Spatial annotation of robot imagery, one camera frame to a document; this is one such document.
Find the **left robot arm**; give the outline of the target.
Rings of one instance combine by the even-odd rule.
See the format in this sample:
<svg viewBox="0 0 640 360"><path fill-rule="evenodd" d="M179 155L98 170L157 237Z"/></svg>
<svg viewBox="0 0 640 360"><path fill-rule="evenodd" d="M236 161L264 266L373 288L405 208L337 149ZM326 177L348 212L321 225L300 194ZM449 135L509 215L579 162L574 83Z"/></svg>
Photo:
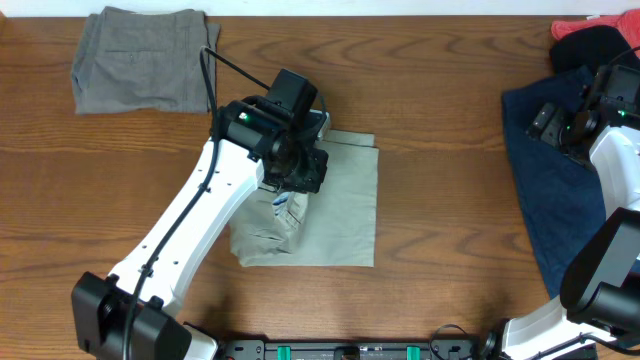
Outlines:
<svg viewBox="0 0 640 360"><path fill-rule="evenodd" d="M316 193L328 156L325 109L252 96L221 107L196 167L144 239L71 302L79 348L97 359L213 359L218 341L176 317L193 278L238 208L261 185Z"/></svg>

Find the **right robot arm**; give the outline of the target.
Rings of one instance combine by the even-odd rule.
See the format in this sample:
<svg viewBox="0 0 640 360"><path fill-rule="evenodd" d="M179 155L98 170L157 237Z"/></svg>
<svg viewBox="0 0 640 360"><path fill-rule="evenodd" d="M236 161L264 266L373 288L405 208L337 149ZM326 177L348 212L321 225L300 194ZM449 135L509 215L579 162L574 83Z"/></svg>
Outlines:
<svg viewBox="0 0 640 360"><path fill-rule="evenodd" d="M502 96L505 143L549 301L485 359L639 353L639 73L571 70Z"/></svg>

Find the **beige khaki shorts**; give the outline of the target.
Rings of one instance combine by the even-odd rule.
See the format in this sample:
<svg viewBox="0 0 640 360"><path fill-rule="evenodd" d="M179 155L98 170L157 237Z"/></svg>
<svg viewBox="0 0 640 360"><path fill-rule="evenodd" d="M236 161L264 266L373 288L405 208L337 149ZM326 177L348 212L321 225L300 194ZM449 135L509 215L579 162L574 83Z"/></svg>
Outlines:
<svg viewBox="0 0 640 360"><path fill-rule="evenodd" d="M329 131L316 194L262 187L230 220L231 253L251 266L374 265L379 150L372 134Z"/></svg>

